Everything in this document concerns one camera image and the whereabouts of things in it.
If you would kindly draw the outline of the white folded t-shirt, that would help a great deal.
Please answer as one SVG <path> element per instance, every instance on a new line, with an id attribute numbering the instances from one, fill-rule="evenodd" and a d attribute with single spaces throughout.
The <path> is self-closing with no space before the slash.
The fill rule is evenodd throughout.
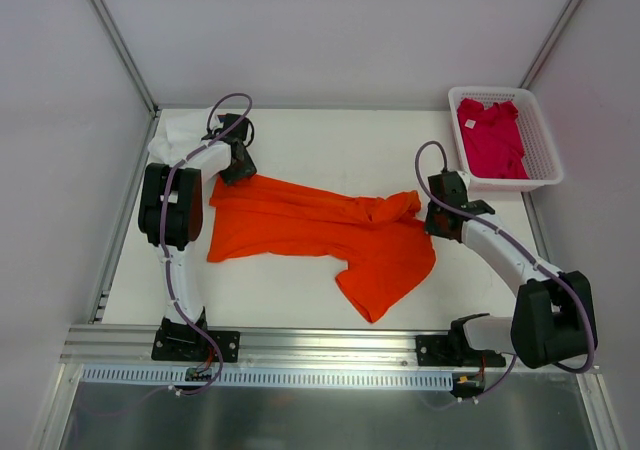
<path id="1" fill-rule="evenodd" d="M 150 163 L 174 165 L 202 144 L 208 113 L 205 110 L 163 110 L 148 144 Z"/>

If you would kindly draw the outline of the orange t-shirt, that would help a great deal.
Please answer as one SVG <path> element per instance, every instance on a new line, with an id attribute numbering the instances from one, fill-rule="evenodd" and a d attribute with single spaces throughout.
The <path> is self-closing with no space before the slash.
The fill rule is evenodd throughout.
<path id="1" fill-rule="evenodd" d="M 216 182 L 209 205 L 215 217 L 208 262 L 260 254 L 336 258 L 346 264 L 336 285 L 369 323 L 436 266 L 415 191 L 350 197 L 254 176 L 234 185 Z"/>

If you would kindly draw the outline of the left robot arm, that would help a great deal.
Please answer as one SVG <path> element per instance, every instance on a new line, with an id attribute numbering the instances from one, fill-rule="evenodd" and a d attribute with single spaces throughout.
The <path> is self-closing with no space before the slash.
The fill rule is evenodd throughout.
<path id="1" fill-rule="evenodd" d="M 193 253 L 204 223 L 203 186 L 219 179 L 223 188 L 249 181 L 257 168 L 248 153 L 254 125 L 241 114 L 216 115 L 204 131 L 182 121 L 169 124 L 148 146 L 138 228 L 159 258 L 167 292 L 163 323 L 180 329 L 174 348 L 188 360 L 208 351 L 205 304 Z"/>

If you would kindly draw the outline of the aluminium mounting rail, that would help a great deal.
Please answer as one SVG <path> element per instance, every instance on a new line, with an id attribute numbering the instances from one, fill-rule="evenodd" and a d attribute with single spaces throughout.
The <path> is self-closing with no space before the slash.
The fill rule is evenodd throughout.
<path id="1" fill-rule="evenodd" d="M 60 355 L 62 363 L 165 364 L 196 367 L 210 364 L 225 368 L 299 368 L 328 370 L 456 370 L 456 367 L 421 367 L 417 363 L 417 335 L 447 334 L 445 331 L 384 331 L 277 328 L 223 328 L 212 331 L 240 333 L 238 360 L 219 361 L 210 356 L 204 363 L 163 362 L 151 359 L 155 333 L 147 325 L 86 324 L 70 328 Z"/>

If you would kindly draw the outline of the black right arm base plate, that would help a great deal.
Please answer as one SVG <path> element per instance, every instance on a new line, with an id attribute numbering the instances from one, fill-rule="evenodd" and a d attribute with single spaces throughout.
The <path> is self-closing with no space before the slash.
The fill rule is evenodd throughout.
<path id="1" fill-rule="evenodd" d="M 417 335 L 415 345 L 417 363 L 421 367 L 506 366 L 506 359 L 499 353 L 472 349 L 464 338 L 456 335 Z"/>

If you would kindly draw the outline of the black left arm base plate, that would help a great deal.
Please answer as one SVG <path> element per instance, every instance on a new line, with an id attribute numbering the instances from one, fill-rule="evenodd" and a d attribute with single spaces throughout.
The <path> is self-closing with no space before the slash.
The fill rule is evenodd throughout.
<path id="1" fill-rule="evenodd" d="M 151 359 L 163 362 L 204 363 L 212 356 L 218 362 L 218 354 L 211 340 L 217 345 L 224 363 L 236 363 L 240 344 L 240 333 L 237 331 L 208 330 L 209 338 L 188 325 L 180 325 L 168 321 L 155 333 L 151 351 Z"/>

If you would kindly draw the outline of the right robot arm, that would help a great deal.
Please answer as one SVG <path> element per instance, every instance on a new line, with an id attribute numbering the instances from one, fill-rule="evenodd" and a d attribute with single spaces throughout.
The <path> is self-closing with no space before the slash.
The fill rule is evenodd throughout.
<path id="1" fill-rule="evenodd" d="M 454 320 L 449 357 L 466 366 L 491 350 L 513 354 L 531 369 L 553 365 L 575 374 L 590 370 L 598 340 L 586 276 L 564 272 L 529 251 L 493 207 L 469 199 L 459 172 L 442 171 L 420 184 L 430 199 L 426 233 L 475 252 L 515 296 L 509 318 L 481 313 Z"/>

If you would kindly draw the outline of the white plastic basket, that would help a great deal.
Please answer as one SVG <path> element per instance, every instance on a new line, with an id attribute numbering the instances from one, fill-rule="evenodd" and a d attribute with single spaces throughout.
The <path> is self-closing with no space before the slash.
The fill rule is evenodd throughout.
<path id="1" fill-rule="evenodd" d="M 474 190 L 530 192 L 557 185 L 562 164 L 534 94 L 511 87 L 448 92 L 462 170 Z"/>

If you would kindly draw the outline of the magenta t-shirt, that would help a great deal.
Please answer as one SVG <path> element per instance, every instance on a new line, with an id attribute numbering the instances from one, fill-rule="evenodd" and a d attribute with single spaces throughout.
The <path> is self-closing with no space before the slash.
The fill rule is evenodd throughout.
<path id="1" fill-rule="evenodd" d="M 517 126 L 519 111 L 511 102 L 485 107 L 465 98 L 457 109 L 464 149 L 471 173 L 487 179 L 528 180 L 525 150 Z"/>

